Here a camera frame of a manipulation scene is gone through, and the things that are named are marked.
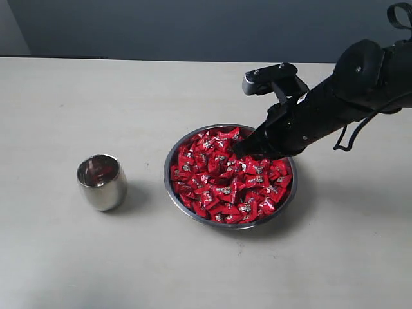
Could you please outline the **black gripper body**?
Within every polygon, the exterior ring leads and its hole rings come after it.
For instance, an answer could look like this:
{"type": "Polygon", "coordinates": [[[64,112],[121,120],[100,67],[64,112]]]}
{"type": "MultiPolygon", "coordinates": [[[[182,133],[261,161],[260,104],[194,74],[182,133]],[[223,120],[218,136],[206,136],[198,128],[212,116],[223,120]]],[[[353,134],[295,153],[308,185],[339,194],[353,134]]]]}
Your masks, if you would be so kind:
{"type": "Polygon", "coordinates": [[[364,108],[338,98],[328,77],[301,102],[291,98],[268,110],[266,152],[279,152],[283,157],[298,155],[310,144],[362,118],[364,108]]]}

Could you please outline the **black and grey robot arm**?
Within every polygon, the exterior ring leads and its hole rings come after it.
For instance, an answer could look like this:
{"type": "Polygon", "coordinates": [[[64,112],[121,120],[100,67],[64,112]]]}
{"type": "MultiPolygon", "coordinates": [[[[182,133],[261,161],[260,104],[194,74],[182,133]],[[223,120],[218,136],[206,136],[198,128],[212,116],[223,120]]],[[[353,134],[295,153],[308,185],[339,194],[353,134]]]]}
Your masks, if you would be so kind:
{"type": "Polygon", "coordinates": [[[277,103],[265,121],[234,146],[238,158],[280,159],[302,153],[314,142],[357,124],[348,144],[350,151],[359,131],[379,114],[394,114],[411,107],[411,41],[388,47],[364,39],[347,48],[332,74],[314,88],[298,76],[297,68],[281,63],[247,72],[246,95],[274,93],[277,103]]]}

